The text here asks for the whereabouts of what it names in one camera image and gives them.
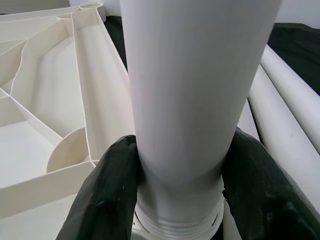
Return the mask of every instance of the pipe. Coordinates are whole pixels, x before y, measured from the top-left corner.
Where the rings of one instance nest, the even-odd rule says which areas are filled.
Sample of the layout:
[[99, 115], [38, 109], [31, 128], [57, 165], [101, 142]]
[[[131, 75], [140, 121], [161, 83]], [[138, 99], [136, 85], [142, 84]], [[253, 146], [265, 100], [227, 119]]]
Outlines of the pipe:
[[261, 65], [320, 154], [320, 96], [268, 45]]
[[136, 213], [158, 237], [195, 240], [221, 223], [223, 158], [280, 2], [121, 1], [145, 174]]
[[249, 102], [265, 147], [320, 213], [320, 156], [261, 66]]

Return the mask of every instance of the black cloth background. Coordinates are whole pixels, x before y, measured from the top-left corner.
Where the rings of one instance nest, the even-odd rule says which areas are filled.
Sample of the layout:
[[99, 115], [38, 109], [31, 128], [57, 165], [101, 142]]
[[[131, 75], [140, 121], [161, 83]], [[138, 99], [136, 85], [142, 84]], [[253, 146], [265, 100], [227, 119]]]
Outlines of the black cloth background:
[[320, 95], [320, 29], [276, 23], [268, 45]]

